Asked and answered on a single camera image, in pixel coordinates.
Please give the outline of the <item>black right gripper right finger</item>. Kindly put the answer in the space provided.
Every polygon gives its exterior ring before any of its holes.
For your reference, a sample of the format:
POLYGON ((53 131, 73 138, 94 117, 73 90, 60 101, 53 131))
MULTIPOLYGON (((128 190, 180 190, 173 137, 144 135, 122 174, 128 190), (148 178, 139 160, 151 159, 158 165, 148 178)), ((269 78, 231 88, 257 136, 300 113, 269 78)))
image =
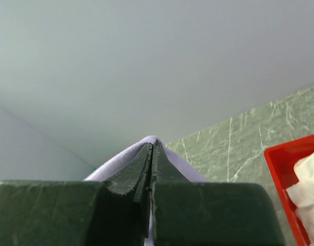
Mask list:
POLYGON ((155 181, 154 245, 284 245, 273 202, 256 183, 155 181))

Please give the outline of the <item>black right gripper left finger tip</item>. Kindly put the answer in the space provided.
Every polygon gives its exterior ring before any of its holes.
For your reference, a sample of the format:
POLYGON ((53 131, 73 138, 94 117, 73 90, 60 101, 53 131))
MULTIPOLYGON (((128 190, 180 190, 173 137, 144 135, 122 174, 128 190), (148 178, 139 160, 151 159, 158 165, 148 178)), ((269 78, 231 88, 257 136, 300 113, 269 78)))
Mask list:
POLYGON ((105 181, 0 182, 0 245, 143 245, 153 146, 105 181))

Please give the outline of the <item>lavender t shirt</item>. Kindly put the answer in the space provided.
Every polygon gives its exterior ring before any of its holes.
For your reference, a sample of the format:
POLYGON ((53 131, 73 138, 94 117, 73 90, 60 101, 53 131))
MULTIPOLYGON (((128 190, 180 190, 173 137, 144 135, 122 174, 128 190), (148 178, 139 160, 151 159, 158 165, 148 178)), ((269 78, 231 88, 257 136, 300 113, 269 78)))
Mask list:
POLYGON ((85 180, 102 182, 86 245, 153 245, 153 182, 205 179, 158 137, 147 136, 85 180))

